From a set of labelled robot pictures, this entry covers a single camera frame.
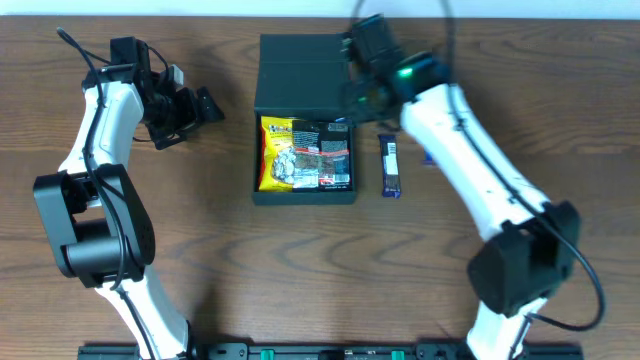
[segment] box lid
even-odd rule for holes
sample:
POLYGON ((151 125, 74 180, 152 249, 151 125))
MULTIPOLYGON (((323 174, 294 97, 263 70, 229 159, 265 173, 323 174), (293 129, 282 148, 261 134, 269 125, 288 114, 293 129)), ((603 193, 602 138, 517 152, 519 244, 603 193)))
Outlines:
POLYGON ((341 34, 262 35, 255 110, 262 115, 333 121, 349 82, 341 34))

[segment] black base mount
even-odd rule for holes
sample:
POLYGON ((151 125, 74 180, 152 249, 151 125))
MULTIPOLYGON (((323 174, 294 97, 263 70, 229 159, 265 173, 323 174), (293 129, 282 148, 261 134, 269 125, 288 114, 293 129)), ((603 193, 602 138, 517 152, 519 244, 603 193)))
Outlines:
MULTIPOLYGON (((193 360, 473 360, 463 341, 431 341, 417 345, 207 345, 207 357, 193 360)), ((525 345, 519 360, 583 360, 575 345, 525 345)), ((139 360, 137 346, 83 346, 78 360, 139 360)))

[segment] brown wooden surface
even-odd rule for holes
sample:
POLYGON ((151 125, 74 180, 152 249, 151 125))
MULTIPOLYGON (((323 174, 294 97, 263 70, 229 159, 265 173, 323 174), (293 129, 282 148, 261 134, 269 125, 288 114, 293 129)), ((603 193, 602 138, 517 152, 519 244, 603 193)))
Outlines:
MULTIPOLYGON (((477 299, 465 269, 481 241, 406 137, 400 200, 380 196, 373 126, 358 131, 353 206, 250 200, 259 34, 337 32, 345 20, 0 17, 0 358, 72 359, 85 342, 133 340, 106 301, 56 269, 33 201, 35 177, 56 171, 84 112, 86 65, 58 25, 103 56, 112 37, 147 41, 227 114, 166 151, 134 144, 129 165, 154 223, 154 266, 201 338, 466 335, 477 299)), ((444 40, 439 20, 393 26, 409 51, 444 40)), ((580 210, 580 246, 608 294, 597 330, 537 323, 528 339, 580 341, 589 359, 640 357, 640 23, 473 20, 458 39, 459 77, 478 118, 527 177, 580 210)), ((581 322, 594 310, 576 268, 543 312, 581 322)))

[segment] yellow snack bag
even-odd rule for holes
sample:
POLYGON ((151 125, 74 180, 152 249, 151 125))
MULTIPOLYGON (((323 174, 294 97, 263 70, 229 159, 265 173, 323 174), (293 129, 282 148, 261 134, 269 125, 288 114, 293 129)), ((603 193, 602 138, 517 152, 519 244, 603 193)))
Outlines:
POLYGON ((259 191, 293 191, 296 149, 293 146, 293 119, 263 116, 262 166, 259 191))

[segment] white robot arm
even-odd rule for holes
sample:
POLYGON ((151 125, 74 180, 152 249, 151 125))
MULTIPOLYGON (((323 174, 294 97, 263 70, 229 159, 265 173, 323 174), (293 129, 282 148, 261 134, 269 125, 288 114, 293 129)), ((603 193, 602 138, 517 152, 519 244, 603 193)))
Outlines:
MULTIPOLYGON (((64 30, 58 31, 86 55, 64 30)), ((200 88, 196 98, 182 87, 184 77, 177 66, 165 62, 164 72, 152 72, 148 50, 133 37, 111 40, 111 61, 83 82, 86 110, 71 153, 57 174, 36 179, 34 196, 58 267, 116 308, 140 344, 140 358, 191 358, 196 350, 189 324, 151 265, 153 228, 126 169, 141 122, 161 150, 224 115, 206 88, 200 88), (90 147, 88 162, 85 146, 90 147), (106 190, 101 193, 98 186, 106 190), (105 219, 73 218, 87 207, 105 204, 105 219)))
MULTIPOLYGON (((438 85, 417 95, 417 101, 406 103, 402 110, 401 126, 428 149, 467 205, 480 237, 488 241, 503 231, 502 224, 505 221, 521 224, 533 215, 520 203, 513 201, 511 194, 457 129, 456 119, 447 102, 448 86, 438 85)), ((542 205, 548 203, 549 199, 513 167, 480 126, 462 90, 456 86, 454 94, 458 111, 465 118, 468 132, 478 146, 522 196, 543 212, 542 205)), ((535 313, 546 301, 545 298, 535 299, 509 318, 494 313, 481 302, 467 344, 481 360, 507 359, 514 343, 517 349, 512 355, 517 356, 522 351, 524 336, 520 336, 520 339, 516 337, 526 321, 525 315, 535 313)))

